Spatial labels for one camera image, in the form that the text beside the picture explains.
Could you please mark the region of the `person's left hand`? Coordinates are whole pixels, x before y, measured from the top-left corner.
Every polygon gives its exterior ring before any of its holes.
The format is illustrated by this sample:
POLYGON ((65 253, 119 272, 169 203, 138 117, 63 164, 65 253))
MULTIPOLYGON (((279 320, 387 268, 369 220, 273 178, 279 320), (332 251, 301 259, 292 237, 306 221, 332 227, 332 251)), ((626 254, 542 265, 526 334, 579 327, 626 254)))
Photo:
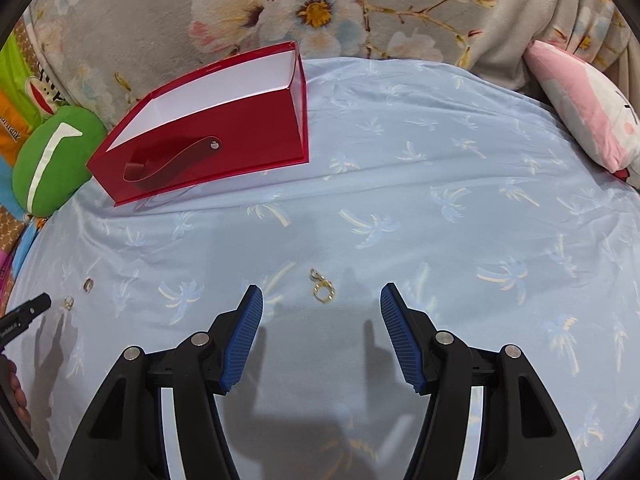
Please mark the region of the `person's left hand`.
POLYGON ((27 409, 26 394, 17 377, 17 368, 13 361, 1 355, 1 389, 6 394, 11 408, 27 430, 32 429, 32 416, 27 409))

